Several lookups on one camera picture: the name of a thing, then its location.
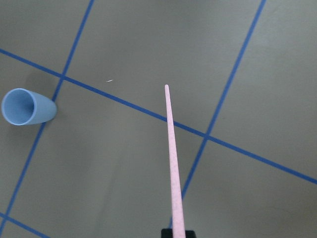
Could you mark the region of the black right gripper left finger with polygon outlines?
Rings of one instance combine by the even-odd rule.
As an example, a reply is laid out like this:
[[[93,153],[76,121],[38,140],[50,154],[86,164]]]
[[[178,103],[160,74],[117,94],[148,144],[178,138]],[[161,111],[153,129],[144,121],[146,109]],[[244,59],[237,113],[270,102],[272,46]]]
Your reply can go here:
[[[162,229],[161,230],[161,238],[173,238],[173,230],[172,229]]]

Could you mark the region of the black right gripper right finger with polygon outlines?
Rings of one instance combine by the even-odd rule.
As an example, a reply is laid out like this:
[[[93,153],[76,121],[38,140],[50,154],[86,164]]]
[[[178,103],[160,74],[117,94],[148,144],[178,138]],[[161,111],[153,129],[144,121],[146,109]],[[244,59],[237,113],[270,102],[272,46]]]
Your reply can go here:
[[[195,238],[195,232],[193,230],[186,230],[185,238]]]

